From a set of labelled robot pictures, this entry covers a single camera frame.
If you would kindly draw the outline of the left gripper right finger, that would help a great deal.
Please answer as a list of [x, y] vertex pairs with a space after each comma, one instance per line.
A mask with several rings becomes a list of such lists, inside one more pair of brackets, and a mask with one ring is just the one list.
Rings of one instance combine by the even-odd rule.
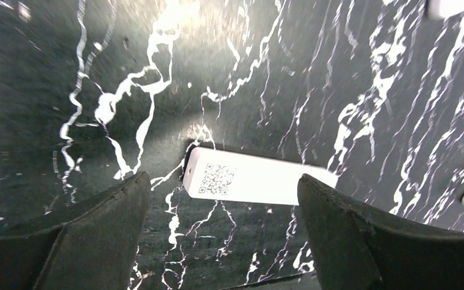
[[464, 289], [464, 233], [420, 224], [303, 175], [297, 196], [322, 289]]

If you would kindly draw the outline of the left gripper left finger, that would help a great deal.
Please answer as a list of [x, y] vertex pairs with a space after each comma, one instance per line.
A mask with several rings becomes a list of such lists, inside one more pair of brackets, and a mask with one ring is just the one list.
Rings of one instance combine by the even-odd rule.
[[63, 210], [0, 228], [0, 289], [126, 289], [150, 191], [140, 172]]

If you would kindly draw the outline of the white remote with buttons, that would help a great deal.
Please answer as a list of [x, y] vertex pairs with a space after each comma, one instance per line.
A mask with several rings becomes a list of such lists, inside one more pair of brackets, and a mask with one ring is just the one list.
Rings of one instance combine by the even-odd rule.
[[464, 0], [428, 0], [426, 14], [430, 19], [447, 19], [464, 12]]

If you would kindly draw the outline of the long white remote control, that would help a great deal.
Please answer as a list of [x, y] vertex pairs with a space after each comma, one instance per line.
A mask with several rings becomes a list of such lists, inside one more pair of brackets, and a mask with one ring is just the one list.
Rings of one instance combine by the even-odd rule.
[[338, 175], [323, 167], [195, 147], [182, 183], [195, 199], [298, 205], [297, 184], [304, 174], [330, 187], [338, 182]]

